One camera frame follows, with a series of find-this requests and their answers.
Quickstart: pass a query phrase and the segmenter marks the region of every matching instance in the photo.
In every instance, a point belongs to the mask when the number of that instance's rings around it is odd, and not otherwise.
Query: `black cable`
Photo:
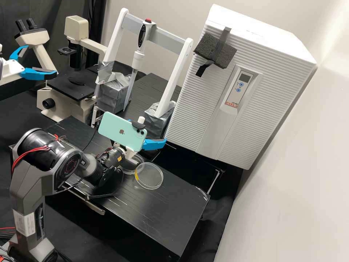
[[[102,118],[98,119],[97,122],[95,123],[95,130],[94,130],[94,132],[93,132],[93,135],[92,135],[90,141],[89,141],[89,142],[87,143],[87,145],[84,147],[83,151],[85,151],[85,149],[86,149],[86,148],[88,147],[88,145],[91,143],[93,137],[95,136],[95,134],[96,134],[96,132],[97,132],[97,130],[98,130],[98,127],[99,127],[99,124],[101,123],[101,120],[102,120]]]
[[[70,258],[68,258],[66,255],[64,255],[62,252],[58,251],[57,249],[55,249],[55,251],[64,260],[64,262],[73,262]]]

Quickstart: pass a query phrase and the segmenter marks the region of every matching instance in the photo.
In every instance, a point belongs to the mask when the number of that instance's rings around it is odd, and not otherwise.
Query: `red wire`
[[[26,155],[28,155],[29,153],[32,152],[36,152],[36,151],[48,151],[51,150],[48,146],[42,146],[42,147],[37,147],[37,148],[33,148],[32,150],[29,150],[27,152],[24,152],[23,154],[21,154],[12,164],[12,168],[11,168],[11,173],[13,174],[13,171],[15,170],[16,165],[21,161],[21,159],[23,157],[25,157]]]

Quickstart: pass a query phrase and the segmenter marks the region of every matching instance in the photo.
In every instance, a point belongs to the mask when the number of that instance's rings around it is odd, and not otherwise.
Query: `mint green iphone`
[[[135,152],[141,151],[147,130],[135,128],[130,121],[127,121],[110,112],[105,112],[98,133],[119,143],[128,146]]]

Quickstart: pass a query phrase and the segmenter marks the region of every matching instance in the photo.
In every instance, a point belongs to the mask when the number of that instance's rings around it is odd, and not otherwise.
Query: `robotic arm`
[[[12,156],[10,195],[16,234],[8,254],[17,261],[54,262],[57,253],[45,235],[45,196],[61,192],[59,188],[73,173],[102,186],[125,159],[125,151],[112,148],[107,160],[96,159],[36,128],[22,136]]]

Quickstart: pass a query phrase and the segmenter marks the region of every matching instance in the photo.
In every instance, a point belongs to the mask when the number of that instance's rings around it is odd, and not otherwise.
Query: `petri dish lid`
[[[135,169],[135,178],[139,185],[149,190],[159,188],[164,181],[161,169],[151,162],[139,164]]]
[[[120,169],[124,174],[127,175],[134,175],[135,174],[135,169],[139,166],[139,164],[144,163],[143,157],[141,157],[139,154],[134,155],[131,157],[130,160],[125,159],[123,163],[120,165]]]

